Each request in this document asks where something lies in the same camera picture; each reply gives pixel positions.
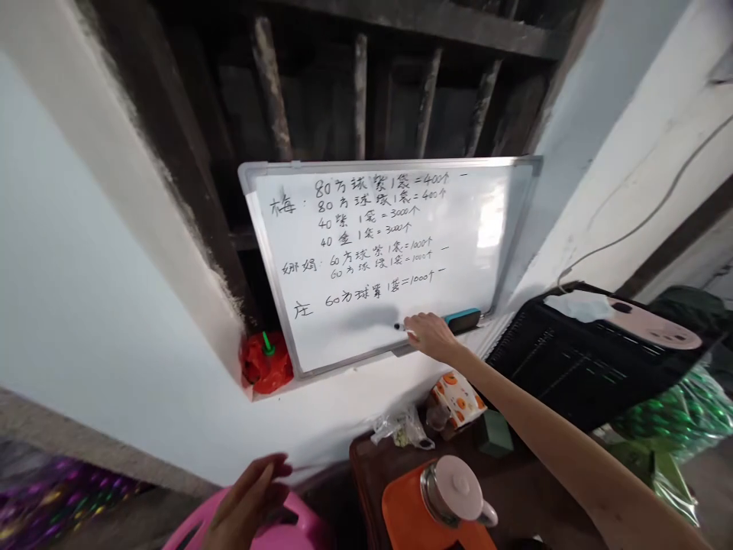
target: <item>person's hand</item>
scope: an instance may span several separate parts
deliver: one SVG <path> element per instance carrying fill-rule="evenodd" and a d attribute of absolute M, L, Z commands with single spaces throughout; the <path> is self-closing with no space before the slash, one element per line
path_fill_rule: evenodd
<path fill-rule="evenodd" d="M 413 348 L 436 361 L 449 364 L 463 345 L 453 336 L 445 321 L 434 313 L 405 317 L 405 330 Z"/>
<path fill-rule="evenodd" d="M 289 489 L 273 482 L 287 477 L 292 466 L 288 455 L 258 458 L 244 471 L 216 510 L 204 539 L 204 550 L 246 550 L 267 514 L 285 502 Z"/>

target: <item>green sponge block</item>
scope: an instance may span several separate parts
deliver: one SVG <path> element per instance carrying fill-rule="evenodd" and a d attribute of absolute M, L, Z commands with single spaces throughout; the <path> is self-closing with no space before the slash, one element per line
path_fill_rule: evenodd
<path fill-rule="evenodd" d="M 499 411 L 487 410 L 481 418 L 483 429 L 476 430 L 479 451 L 494 458 L 501 458 L 514 451 L 512 433 L 502 414 Z"/>

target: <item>whiteboard eraser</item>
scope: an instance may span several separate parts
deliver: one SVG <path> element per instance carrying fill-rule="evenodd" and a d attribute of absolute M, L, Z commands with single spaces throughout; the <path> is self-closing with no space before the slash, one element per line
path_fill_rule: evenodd
<path fill-rule="evenodd" d="M 479 324 L 481 319 L 481 311 L 476 308 L 464 309 L 461 312 L 453 313 L 443 317 L 445 324 L 451 332 L 465 332 Z"/>

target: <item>green plastic bag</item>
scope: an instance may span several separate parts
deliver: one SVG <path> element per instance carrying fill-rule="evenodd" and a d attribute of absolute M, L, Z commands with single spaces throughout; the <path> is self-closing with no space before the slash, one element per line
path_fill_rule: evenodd
<path fill-rule="evenodd" d="M 632 407 L 611 427 L 625 439 L 650 451 L 669 452 L 677 464 L 684 464 L 733 434 L 733 401 L 703 359 L 676 386 Z"/>
<path fill-rule="evenodd" d="M 664 442 L 655 446 L 664 447 Z M 664 502 L 688 522 L 700 527 L 695 514 L 697 501 L 687 489 L 680 469 L 668 452 L 652 451 L 641 442 L 623 441 L 607 445 L 606 450 L 644 482 Z"/>

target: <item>whiteboard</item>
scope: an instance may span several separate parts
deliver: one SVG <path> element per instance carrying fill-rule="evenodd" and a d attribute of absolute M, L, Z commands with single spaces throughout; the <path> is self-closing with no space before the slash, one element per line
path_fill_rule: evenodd
<path fill-rule="evenodd" d="M 406 315 L 491 311 L 540 157 L 239 167 L 298 378 L 403 346 Z"/>

